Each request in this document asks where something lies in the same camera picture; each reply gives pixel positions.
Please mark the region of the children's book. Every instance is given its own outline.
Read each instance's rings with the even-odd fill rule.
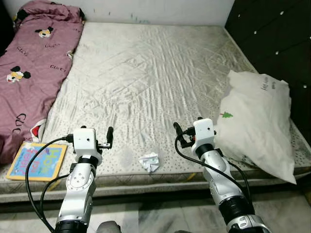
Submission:
[[[9,169],[6,178],[25,180],[26,167],[31,158],[44,143],[24,142]],[[67,145],[51,144],[46,147],[32,162],[29,169],[30,181],[51,181],[57,177]]]

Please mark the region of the tile floor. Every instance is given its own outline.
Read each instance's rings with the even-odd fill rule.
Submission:
[[[311,233],[311,207],[298,192],[254,195],[254,207],[273,233]],[[47,211],[55,225],[58,211]],[[88,233],[103,221],[114,220],[123,233],[225,233],[225,223],[212,199],[95,206]],[[35,213],[0,214],[2,233],[45,233],[48,230]]]

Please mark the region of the white pillow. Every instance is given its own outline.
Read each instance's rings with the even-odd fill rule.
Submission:
[[[215,143],[227,157],[296,183],[288,84],[250,72],[231,70],[228,77],[232,89],[220,105]]]

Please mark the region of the quilted mattress surface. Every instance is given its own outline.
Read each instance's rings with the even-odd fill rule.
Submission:
[[[197,117],[215,119],[229,70],[256,72],[224,28],[85,23],[73,58],[46,123],[43,142],[86,125],[105,142],[114,127],[111,150],[103,151],[97,168],[96,195],[206,188],[201,168],[180,158],[173,143],[173,123],[190,127]],[[311,169],[311,150],[291,126],[295,173]],[[69,145],[60,175],[74,163]],[[159,155],[160,167],[148,174],[138,162],[145,154]],[[254,184],[279,183],[262,170],[239,165]],[[5,179],[0,168],[1,202],[26,200],[24,182]],[[240,178],[236,170],[233,176]],[[32,182],[41,191],[44,182]],[[65,181],[48,199],[63,197]]]

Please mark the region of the pink comforter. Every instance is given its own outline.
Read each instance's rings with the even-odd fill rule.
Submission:
[[[28,2],[18,12],[17,33],[0,57],[1,164],[13,161],[22,141],[41,140],[48,112],[71,68],[82,15],[78,7],[45,0]]]

